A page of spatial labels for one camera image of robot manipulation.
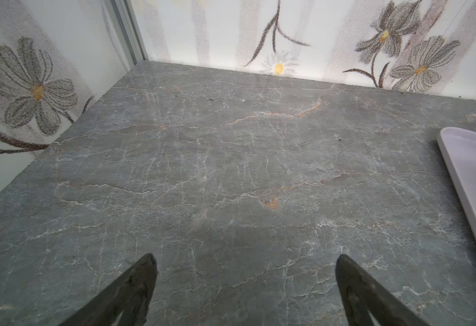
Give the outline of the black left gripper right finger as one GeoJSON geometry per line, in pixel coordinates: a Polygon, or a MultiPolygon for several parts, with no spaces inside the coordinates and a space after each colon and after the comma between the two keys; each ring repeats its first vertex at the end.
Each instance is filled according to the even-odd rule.
{"type": "Polygon", "coordinates": [[[336,282],[349,325],[426,325],[348,255],[336,261],[336,282]]]}

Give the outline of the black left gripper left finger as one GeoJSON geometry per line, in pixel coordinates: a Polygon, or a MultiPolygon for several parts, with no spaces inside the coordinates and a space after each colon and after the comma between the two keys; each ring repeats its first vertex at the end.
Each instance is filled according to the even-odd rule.
{"type": "Polygon", "coordinates": [[[151,253],[143,255],[62,325],[144,325],[158,269],[151,253]]]}

